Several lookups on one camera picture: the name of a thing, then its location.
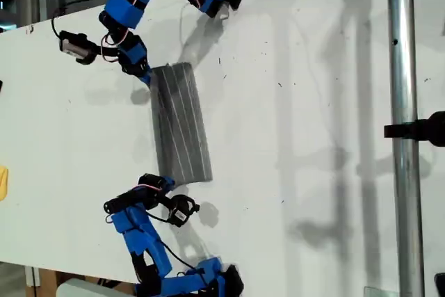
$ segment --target silver metal pole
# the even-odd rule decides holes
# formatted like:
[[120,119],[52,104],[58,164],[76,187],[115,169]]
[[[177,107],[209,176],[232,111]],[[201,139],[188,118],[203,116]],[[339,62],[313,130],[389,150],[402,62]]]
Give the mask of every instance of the silver metal pole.
[[[388,0],[392,122],[417,119],[414,0]],[[393,139],[400,297],[424,297],[419,146]]]

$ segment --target white table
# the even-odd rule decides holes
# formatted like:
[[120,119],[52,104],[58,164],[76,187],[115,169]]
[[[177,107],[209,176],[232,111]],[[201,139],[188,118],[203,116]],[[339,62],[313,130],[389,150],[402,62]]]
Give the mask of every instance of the white table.
[[[441,3],[416,0],[421,117],[445,105]],[[398,289],[386,8],[244,0],[219,31],[185,0],[152,0],[137,33],[152,66],[193,64],[213,169],[179,190],[200,216],[180,230],[155,223],[174,251],[237,264],[244,296]],[[100,11],[56,26],[100,41]],[[131,101],[144,85],[99,58],[77,65],[49,22],[31,30],[0,36],[0,260],[135,282],[102,205],[157,172],[150,102]],[[445,271],[445,151],[421,144],[421,160],[429,297]]]

